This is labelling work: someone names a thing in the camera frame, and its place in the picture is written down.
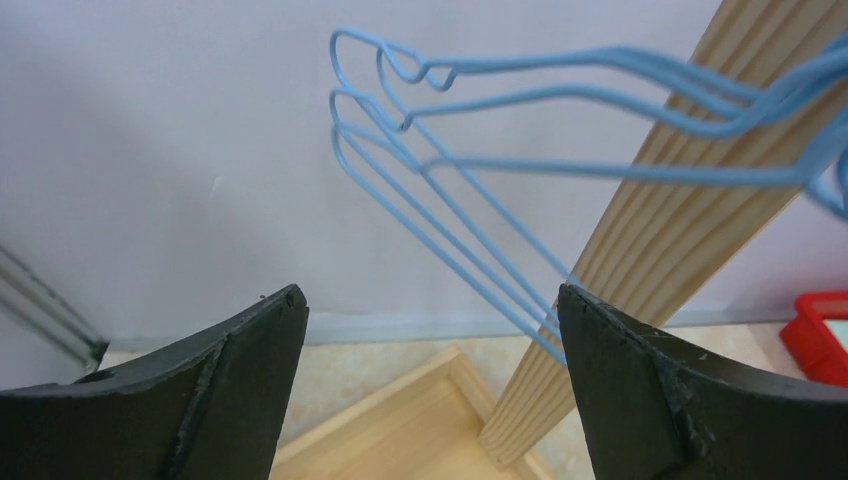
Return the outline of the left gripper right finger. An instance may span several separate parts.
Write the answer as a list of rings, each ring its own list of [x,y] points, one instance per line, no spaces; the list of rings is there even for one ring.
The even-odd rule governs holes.
[[[599,479],[843,479],[847,392],[718,355],[574,285],[557,313]]]

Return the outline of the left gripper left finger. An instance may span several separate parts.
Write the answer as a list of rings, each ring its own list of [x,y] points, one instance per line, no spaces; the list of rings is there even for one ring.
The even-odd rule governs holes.
[[[1,394],[5,479],[265,479],[305,340],[297,285],[66,385]]]

